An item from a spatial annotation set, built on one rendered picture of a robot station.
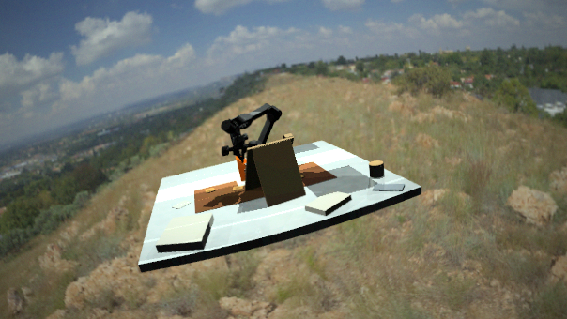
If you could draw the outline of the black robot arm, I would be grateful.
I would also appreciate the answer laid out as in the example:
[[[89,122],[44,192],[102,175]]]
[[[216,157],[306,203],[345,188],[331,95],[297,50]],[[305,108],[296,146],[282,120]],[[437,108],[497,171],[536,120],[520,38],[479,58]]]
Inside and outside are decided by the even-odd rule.
[[[229,120],[225,120],[222,122],[221,128],[222,130],[224,130],[224,132],[232,136],[235,133],[241,133],[240,132],[241,129],[246,129],[248,126],[251,125],[251,123],[254,120],[258,119],[263,115],[266,115],[267,120],[257,140],[257,145],[265,144],[274,122],[277,121],[280,118],[280,116],[282,116],[282,111],[273,105],[270,106],[267,103],[264,103],[263,106],[252,111],[251,113],[240,114],[233,119],[229,118]],[[244,142],[247,139],[248,139],[247,133],[244,133],[243,135],[233,137],[233,144],[234,146],[240,143],[245,144]]]

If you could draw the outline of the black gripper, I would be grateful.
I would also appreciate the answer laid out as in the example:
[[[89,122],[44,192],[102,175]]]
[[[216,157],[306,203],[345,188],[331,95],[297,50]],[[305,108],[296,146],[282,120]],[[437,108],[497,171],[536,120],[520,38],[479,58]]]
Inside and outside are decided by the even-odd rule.
[[[233,142],[233,137],[237,137],[237,136],[240,136],[240,135],[241,135],[241,133],[233,134],[231,136],[232,142]],[[242,163],[244,163],[244,153],[246,153],[246,150],[247,150],[248,147],[253,147],[253,146],[257,146],[256,140],[249,141],[247,144],[240,143],[240,144],[237,144],[236,146],[234,146],[234,144],[233,144],[233,147],[229,147],[229,145],[222,146],[222,149],[221,149],[222,156],[227,156],[230,151],[233,151],[234,155],[236,155],[240,159],[240,161]],[[240,156],[240,154],[241,154],[241,156]]]

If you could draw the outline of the grey cylinder with orange top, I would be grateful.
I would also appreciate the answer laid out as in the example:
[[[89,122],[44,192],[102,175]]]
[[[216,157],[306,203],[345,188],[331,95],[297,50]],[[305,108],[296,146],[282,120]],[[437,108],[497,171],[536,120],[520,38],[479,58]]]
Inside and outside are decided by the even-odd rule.
[[[379,178],[385,175],[384,163],[380,160],[369,162],[369,173],[372,178]]]

